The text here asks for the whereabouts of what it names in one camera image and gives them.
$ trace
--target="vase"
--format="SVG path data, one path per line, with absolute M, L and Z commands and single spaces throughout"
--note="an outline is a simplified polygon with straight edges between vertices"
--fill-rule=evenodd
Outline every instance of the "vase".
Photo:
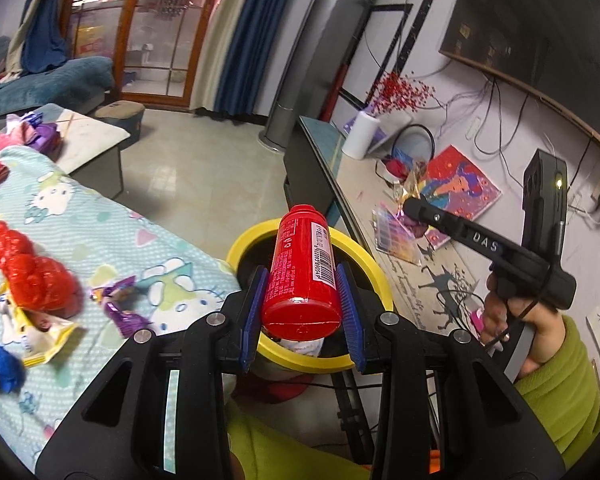
M 360 111 L 355 118 L 355 123 L 351 127 L 349 137 L 342 146 L 342 153 L 345 155 L 355 158 L 355 160 L 362 160 L 365 158 L 366 150 L 369 149 L 373 136 L 375 135 L 378 127 L 380 126 L 380 120 L 372 117 L 364 111 Z

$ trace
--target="red bottle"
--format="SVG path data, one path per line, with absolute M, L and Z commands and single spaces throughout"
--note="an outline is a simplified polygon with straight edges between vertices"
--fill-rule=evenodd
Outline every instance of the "red bottle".
M 334 333 L 342 322 L 329 227 L 310 205 L 296 205 L 275 241 L 262 325 L 275 337 L 312 341 Z

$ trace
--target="metal screw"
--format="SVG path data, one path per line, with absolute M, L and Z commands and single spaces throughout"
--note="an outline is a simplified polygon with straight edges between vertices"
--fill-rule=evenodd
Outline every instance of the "metal screw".
M 151 339 L 151 330 L 146 330 L 143 328 L 142 330 L 138 330 L 135 334 L 133 334 L 133 340 L 136 343 L 146 343 L 149 339 Z
M 385 325 L 397 325 L 400 318 L 393 312 L 383 312 L 380 314 L 380 321 Z
M 226 321 L 226 316 L 221 312 L 212 312 L 206 316 L 206 322 L 211 326 L 219 326 Z
M 454 332 L 454 339 L 464 345 L 471 341 L 471 334 L 466 330 L 456 330 Z

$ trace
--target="hello kitty blanket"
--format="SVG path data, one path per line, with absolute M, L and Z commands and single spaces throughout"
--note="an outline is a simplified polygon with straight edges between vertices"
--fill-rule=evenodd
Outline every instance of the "hello kitty blanket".
M 51 362 L 28 368 L 20 392 L 0 394 L 0 434 L 33 470 L 62 418 L 123 343 L 116 327 L 89 300 L 91 288 L 136 276 L 140 293 L 123 307 L 150 319 L 159 335 L 186 329 L 219 310 L 238 283 L 225 262 L 80 186 L 30 148 L 6 148 L 0 162 L 10 169 L 0 184 L 0 220 L 25 233 L 36 254 L 62 262 L 82 291 L 82 311 L 72 318 L 81 330 Z M 8 323 L 8 316 L 0 315 L 0 344 L 21 354 L 19 342 L 3 338 Z M 173 374 L 165 434 L 165 468 L 171 471 L 176 383 Z

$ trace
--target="yellow ring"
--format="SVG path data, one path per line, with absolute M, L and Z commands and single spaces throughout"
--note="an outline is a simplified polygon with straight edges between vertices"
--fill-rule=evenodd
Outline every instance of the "yellow ring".
M 261 240 L 277 235 L 280 220 L 280 218 L 267 220 L 266 222 L 254 225 L 252 228 L 244 231 L 235 240 L 226 257 L 226 261 L 233 269 L 233 272 L 237 272 L 240 260 L 253 245 Z M 336 231 L 333 228 L 329 228 L 329 233 L 331 234 L 333 245 L 347 253 L 367 275 L 373 290 L 379 296 L 385 310 L 393 310 L 391 286 L 389 286 L 384 273 L 371 255 L 346 234 Z M 349 355 L 322 358 L 296 354 L 278 345 L 262 333 L 259 337 L 257 351 L 284 368 L 305 374 L 331 374 L 353 367 L 353 362 L 349 358 Z

